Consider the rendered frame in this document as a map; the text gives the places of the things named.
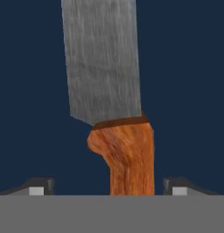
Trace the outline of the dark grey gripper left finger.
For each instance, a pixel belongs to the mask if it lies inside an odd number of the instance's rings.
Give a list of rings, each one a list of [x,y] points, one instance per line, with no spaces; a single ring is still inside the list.
[[[52,177],[32,177],[24,184],[0,191],[0,196],[49,196],[55,194],[55,180]]]

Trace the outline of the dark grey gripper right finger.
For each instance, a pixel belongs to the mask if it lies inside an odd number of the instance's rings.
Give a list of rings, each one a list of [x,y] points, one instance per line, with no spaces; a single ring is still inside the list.
[[[163,194],[168,196],[218,195],[214,191],[194,185],[191,181],[183,177],[165,178],[163,180]]]

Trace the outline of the wooden handled knife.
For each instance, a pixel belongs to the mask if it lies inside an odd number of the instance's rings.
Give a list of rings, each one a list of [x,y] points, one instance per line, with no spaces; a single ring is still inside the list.
[[[154,130],[141,107],[136,0],[61,0],[72,117],[110,169],[112,196],[155,194]]]

